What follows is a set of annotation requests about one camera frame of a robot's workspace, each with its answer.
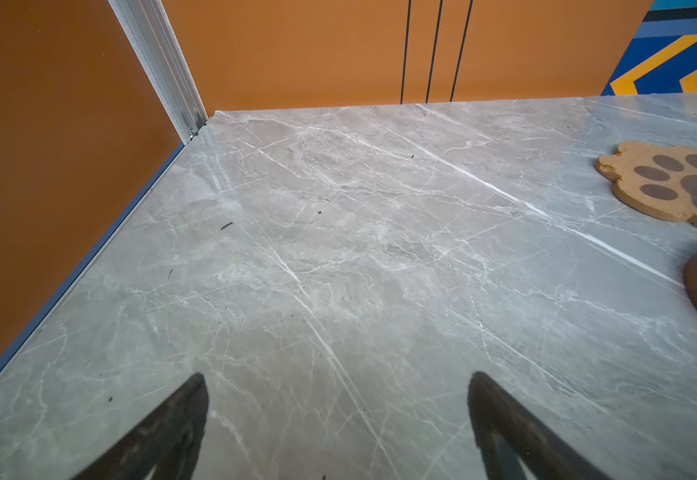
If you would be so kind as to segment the aluminium corner post left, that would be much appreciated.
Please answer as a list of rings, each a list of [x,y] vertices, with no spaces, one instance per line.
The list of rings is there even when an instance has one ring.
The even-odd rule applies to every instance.
[[[108,1],[182,144],[208,122],[200,92],[160,0]]]

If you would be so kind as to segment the paw shaped cork coaster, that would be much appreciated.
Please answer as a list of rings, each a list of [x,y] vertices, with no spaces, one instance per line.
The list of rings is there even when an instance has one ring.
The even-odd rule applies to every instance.
[[[697,148],[626,141],[614,154],[600,156],[594,167],[629,207],[697,227]]]

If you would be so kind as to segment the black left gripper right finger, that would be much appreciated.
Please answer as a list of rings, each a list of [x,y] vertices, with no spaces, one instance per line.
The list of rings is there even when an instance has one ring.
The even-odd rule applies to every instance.
[[[489,479],[608,478],[486,373],[472,374],[467,407]]]

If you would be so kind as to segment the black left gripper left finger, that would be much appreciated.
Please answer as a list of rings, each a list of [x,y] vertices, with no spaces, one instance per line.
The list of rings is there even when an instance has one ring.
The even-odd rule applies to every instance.
[[[206,380],[196,373],[96,461],[78,479],[190,479],[208,418]]]

